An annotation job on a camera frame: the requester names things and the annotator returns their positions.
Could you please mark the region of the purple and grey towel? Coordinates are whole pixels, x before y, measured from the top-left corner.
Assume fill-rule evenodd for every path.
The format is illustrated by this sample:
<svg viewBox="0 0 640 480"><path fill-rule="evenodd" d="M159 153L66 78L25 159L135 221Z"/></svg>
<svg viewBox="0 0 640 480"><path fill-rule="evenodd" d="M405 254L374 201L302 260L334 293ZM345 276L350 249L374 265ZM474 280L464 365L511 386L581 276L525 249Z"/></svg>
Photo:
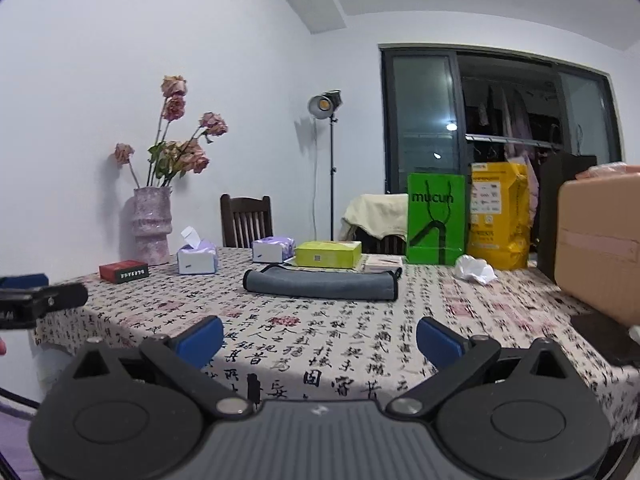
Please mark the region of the purple and grey towel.
<svg viewBox="0 0 640 480"><path fill-rule="evenodd" d="M399 296L394 272L320 272L293 270L280 264L247 270L243 287L254 294L323 300L396 301Z"/></svg>

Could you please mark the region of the crumpled white tissue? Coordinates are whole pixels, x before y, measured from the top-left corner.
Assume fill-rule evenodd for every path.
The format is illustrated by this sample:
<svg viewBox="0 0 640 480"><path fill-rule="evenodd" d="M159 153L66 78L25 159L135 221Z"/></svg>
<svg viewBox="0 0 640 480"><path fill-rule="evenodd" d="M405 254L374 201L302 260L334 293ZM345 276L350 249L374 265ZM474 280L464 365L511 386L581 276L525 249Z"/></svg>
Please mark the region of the crumpled white tissue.
<svg viewBox="0 0 640 480"><path fill-rule="evenodd" d="M479 285L489 285L497 279L494 268L484 259L469 255L457 258L454 264L454 276L459 280Z"/></svg>

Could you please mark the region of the red and green small box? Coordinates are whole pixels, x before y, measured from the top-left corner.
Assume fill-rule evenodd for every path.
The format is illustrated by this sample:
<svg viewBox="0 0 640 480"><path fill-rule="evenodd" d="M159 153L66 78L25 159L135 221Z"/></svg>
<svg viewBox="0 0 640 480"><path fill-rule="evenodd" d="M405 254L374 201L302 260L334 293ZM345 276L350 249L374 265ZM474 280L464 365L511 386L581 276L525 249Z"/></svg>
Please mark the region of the red and green small box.
<svg viewBox="0 0 640 480"><path fill-rule="evenodd" d="M149 266L137 260L104 264L99 266L100 278L112 284L124 284L149 276Z"/></svg>

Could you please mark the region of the open purple tissue pack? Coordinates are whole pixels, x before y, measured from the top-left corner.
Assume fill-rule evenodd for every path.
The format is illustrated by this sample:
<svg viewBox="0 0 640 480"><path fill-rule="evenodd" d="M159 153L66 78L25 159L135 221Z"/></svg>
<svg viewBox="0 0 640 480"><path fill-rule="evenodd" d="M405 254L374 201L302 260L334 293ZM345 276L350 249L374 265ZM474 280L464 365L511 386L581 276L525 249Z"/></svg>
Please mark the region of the open purple tissue pack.
<svg viewBox="0 0 640 480"><path fill-rule="evenodd" d="M181 231L184 244L177 252L177 266L180 275L216 274L219 268L216 246L201 238L192 226Z"/></svg>

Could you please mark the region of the calligraphy print tablecloth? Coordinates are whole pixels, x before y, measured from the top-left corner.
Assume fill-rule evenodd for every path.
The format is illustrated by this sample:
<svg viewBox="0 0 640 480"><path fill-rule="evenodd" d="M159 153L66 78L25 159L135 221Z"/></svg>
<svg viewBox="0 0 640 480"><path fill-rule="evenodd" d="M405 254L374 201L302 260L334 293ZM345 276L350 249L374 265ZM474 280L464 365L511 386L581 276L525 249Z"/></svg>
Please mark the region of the calligraphy print tablecloth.
<svg viewBox="0 0 640 480"><path fill-rule="evenodd" d="M88 302L41 320L35 342L75 352L99 337L131 347L215 315L224 324L224 343L206 373L242 396L384 403L433 373L416 346L416 324L430 316L460 335L491 336L506 348L556 340L597 395L613 439L638 434L638 370L605 362L570 326L584 306L535 269L503 271L480 286L458 280L446 266L409 264L395 301L369 302L251 294L243 286L251 267L247 250L224 248L213 275L182 275L174 264L119 285L87 275Z"/></svg>

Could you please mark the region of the chair under cream cloth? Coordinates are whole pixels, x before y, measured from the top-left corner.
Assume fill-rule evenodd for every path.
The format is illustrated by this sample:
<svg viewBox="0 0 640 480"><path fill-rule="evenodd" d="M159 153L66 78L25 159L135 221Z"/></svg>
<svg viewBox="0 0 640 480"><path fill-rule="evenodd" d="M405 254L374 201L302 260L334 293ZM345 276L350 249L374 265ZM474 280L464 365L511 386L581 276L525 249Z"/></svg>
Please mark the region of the chair under cream cloth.
<svg viewBox="0 0 640 480"><path fill-rule="evenodd" d="M364 254L404 256L406 242L398 235L386 235L377 238L361 228L356 228L352 239L361 243Z"/></svg>

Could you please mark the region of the sealed purple tissue pack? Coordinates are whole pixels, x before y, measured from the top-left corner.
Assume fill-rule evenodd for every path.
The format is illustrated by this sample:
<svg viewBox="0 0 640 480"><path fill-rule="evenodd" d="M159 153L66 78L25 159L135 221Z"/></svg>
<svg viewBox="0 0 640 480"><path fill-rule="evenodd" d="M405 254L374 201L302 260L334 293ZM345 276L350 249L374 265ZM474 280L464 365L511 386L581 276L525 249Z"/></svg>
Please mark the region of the sealed purple tissue pack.
<svg viewBox="0 0 640 480"><path fill-rule="evenodd" d="M295 240L286 236L268 236L254 240L252 259L254 263L284 263L294 257Z"/></svg>

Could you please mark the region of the speckled purple ceramic vase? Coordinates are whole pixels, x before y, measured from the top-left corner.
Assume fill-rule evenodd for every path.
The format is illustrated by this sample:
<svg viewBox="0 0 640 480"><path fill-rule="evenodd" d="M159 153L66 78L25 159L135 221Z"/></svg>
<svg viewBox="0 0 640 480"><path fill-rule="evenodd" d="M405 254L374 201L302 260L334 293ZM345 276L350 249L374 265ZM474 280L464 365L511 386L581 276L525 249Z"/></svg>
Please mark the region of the speckled purple ceramic vase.
<svg viewBox="0 0 640 480"><path fill-rule="evenodd" d="M137 256L149 266L169 261L168 235L172 232L171 189L137 188L134 191L132 234Z"/></svg>

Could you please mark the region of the dark wooden chair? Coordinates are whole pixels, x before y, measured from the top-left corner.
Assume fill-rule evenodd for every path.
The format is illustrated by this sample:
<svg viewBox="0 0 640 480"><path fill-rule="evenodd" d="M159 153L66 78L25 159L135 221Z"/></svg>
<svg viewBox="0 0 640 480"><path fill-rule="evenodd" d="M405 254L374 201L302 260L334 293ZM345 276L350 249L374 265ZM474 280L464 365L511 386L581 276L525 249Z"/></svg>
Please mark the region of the dark wooden chair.
<svg viewBox="0 0 640 480"><path fill-rule="evenodd" d="M255 240L273 236L271 200L220 196L222 242L224 247L251 248Z"/></svg>

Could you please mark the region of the lime green cardboard box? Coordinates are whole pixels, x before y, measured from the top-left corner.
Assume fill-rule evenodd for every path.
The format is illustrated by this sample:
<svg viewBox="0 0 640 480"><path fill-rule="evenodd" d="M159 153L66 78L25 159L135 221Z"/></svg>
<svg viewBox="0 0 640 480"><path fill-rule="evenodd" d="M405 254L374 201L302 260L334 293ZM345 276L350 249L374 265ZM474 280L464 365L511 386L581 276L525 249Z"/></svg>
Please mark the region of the lime green cardboard box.
<svg viewBox="0 0 640 480"><path fill-rule="evenodd" d="M322 269L355 269L362 254L360 242L305 242L295 249L296 266Z"/></svg>

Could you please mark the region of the yellow paper delivery bag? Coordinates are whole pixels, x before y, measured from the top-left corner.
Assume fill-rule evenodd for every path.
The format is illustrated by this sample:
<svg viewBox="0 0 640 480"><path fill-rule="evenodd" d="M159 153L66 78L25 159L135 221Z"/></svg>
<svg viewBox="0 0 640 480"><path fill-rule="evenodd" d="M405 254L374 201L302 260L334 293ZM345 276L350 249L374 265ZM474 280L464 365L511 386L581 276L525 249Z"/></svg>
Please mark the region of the yellow paper delivery bag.
<svg viewBox="0 0 640 480"><path fill-rule="evenodd" d="M516 162L473 164L468 254L500 271L524 269L529 233L526 166Z"/></svg>

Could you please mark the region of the green mucun paper bag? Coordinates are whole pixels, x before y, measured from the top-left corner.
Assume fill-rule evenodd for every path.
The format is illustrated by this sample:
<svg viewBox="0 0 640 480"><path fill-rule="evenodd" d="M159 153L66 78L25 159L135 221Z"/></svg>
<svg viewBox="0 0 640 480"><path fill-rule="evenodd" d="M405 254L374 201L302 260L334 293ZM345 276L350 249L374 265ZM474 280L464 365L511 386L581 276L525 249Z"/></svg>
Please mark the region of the green mucun paper bag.
<svg viewBox="0 0 640 480"><path fill-rule="evenodd" d="M453 266L468 234L466 180L461 174L409 174L408 263Z"/></svg>

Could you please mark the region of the cream cloth on chair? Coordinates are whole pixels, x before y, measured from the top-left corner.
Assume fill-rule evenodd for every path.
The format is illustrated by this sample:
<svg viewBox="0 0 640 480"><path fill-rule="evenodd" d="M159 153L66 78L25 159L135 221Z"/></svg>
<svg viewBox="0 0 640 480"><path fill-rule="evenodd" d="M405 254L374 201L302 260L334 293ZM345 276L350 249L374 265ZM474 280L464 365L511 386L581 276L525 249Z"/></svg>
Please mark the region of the cream cloth on chair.
<svg viewBox="0 0 640 480"><path fill-rule="evenodd" d="M407 239L407 194L362 194L348 204L341 218L339 240L351 240L356 229L382 240L386 236Z"/></svg>

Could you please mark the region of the black smartphone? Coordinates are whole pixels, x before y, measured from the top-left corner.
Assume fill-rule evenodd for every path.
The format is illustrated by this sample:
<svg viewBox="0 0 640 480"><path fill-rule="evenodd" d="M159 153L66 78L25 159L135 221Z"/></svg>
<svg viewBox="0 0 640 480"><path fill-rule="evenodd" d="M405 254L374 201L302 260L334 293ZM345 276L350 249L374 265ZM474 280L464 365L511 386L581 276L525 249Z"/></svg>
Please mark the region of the black smartphone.
<svg viewBox="0 0 640 480"><path fill-rule="evenodd" d="M570 325L608 364L639 366L639 344L623 326L601 313L573 315Z"/></svg>

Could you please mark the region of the beige pink suitcase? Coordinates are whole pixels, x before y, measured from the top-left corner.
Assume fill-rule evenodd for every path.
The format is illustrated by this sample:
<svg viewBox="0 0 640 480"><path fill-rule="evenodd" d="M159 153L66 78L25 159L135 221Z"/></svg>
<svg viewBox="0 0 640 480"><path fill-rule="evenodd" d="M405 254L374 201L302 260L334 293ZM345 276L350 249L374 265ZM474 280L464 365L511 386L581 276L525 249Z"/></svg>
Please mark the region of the beige pink suitcase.
<svg viewBox="0 0 640 480"><path fill-rule="evenodd" d="M639 168L616 164L562 184L554 279L627 327L639 323Z"/></svg>

